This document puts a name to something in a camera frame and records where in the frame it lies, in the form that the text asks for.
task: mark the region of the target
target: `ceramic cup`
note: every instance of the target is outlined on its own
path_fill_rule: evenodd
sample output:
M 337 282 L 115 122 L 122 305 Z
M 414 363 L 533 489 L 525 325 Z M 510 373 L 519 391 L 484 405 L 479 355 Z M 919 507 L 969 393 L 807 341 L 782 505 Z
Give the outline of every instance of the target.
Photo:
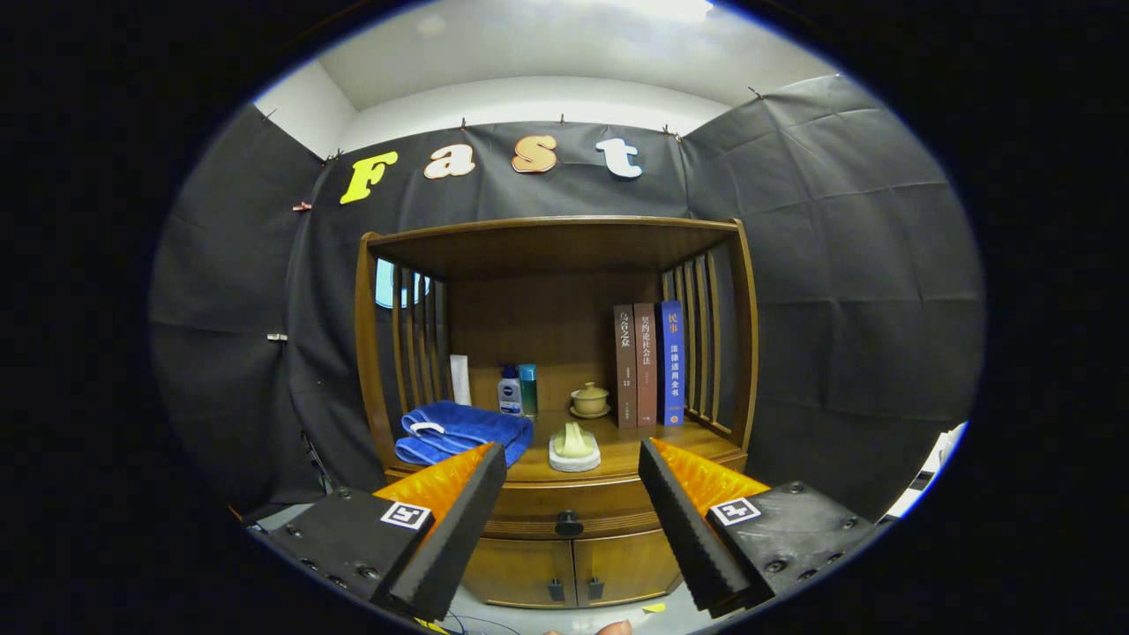
M 585 382 L 583 389 L 572 393 L 572 407 L 581 415 L 598 415 L 607 408 L 607 391 L 596 388 L 596 382 Z

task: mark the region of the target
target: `teal bottle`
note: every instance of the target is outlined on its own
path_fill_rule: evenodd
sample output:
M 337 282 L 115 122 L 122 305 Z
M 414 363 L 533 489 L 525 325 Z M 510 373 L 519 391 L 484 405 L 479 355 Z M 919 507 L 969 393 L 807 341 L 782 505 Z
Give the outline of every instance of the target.
M 530 418 L 537 416 L 537 365 L 522 364 L 517 367 L 522 384 L 522 414 Z

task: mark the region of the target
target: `blue book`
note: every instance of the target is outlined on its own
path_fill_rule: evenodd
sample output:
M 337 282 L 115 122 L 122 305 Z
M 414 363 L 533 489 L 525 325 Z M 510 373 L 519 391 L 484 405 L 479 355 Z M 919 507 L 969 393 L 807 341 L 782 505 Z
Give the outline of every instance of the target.
M 682 337 L 682 303 L 672 299 L 658 303 L 658 362 L 663 385 L 658 390 L 659 421 L 665 426 L 681 426 L 685 398 L 685 364 Z

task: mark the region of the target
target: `brown book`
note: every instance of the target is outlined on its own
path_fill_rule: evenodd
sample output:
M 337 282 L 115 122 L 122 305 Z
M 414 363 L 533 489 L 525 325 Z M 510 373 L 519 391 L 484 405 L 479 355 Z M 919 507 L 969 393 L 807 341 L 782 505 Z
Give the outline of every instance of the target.
M 630 304 L 612 310 L 615 316 L 615 423 L 621 428 L 636 427 L 634 311 Z
M 658 410 L 655 305 L 632 305 L 636 319 L 636 425 L 654 426 Z

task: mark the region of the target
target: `blue towel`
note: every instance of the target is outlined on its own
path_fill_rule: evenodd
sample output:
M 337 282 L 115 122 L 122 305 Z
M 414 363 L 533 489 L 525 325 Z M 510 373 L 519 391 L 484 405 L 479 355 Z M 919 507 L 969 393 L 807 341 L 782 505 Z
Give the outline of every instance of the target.
M 533 442 L 533 425 L 525 417 L 491 412 L 454 401 L 437 401 L 417 408 L 404 415 L 400 423 L 409 436 L 396 442 L 396 456 L 419 466 L 434 466 L 492 441 L 505 447 L 508 468 Z M 412 425 L 422 423 L 438 424 L 444 432 L 431 428 L 412 432 Z

